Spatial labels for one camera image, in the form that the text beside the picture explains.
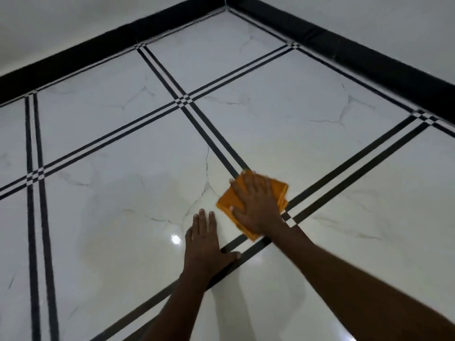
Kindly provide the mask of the black baseboard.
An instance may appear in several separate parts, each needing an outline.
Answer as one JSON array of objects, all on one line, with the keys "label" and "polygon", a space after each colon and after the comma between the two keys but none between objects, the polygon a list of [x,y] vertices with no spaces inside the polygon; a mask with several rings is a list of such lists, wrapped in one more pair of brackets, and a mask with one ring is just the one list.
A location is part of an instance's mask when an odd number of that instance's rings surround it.
[{"label": "black baseboard", "polygon": [[224,0],[185,0],[0,77],[0,107],[123,50],[198,20]]},{"label": "black baseboard", "polygon": [[227,5],[455,125],[455,85],[260,0]]}]

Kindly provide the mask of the person's left hand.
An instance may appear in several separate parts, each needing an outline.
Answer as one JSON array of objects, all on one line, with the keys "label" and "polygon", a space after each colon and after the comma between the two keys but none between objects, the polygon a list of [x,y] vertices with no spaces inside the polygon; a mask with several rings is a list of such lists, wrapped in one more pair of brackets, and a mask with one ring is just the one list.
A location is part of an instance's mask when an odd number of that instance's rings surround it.
[{"label": "person's left hand", "polygon": [[198,213],[192,219],[192,242],[185,248],[184,267],[181,277],[185,281],[195,280],[207,284],[224,268],[220,268],[220,254],[217,221],[210,211],[207,215],[209,235],[206,240],[199,238]]}]

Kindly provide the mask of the person's right forearm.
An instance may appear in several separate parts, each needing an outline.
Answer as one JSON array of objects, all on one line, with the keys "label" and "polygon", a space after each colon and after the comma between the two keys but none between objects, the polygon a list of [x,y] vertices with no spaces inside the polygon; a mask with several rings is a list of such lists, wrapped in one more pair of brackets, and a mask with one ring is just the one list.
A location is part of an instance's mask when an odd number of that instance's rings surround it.
[{"label": "person's right forearm", "polygon": [[261,233],[295,264],[356,341],[455,341],[455,325],[428,306],[313,243],[298,227]]}]

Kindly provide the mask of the orange cleaning cloth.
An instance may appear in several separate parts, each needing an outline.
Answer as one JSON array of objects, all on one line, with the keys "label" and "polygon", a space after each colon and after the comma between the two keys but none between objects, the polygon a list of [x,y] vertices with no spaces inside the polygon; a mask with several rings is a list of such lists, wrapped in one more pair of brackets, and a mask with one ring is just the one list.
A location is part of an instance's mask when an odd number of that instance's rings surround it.
[{"label": "orange cleaning cloth", "polygon": [[[289,186],[287,183],[273,178],[270,178],[270,183],[278,210],[282,213],[288,205],[286,195]],[[256,241],[260,237],[259,234],[249,231],[230,211],[230,207],[239,208],[241,211],[245,210],[242,201],[231,187],[228,188],[228,190],[219,198],[216,206],[219,210],[224,212],[228,218],[230,218],[236,228],[239,229],[249,240]]]}]

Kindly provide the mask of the person's left forearm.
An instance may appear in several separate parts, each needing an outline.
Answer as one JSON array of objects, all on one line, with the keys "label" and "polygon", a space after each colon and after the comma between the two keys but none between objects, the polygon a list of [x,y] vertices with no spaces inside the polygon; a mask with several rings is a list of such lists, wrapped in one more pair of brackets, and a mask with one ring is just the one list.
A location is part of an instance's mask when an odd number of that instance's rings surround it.
[{"label": "person's left forearm", "polygon": [[210,274],[185,269],[141,341],[190,341],[210,279]]}]

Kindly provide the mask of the person's right hand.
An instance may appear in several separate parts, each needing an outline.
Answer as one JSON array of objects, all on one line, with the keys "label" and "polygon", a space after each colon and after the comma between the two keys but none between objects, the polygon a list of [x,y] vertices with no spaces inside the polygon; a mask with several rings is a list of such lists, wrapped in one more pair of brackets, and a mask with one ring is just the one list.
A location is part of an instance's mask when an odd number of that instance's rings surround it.
[{"label": "person's right hand", "polygon": [[230,179],[230,187],[242,201],[247,216],[246,228],[256,234],[273,238],[287,228],[281,218],[275,201],[270,178],[254,171],[240,175],[246,190],[242,190],[234,179]]}]

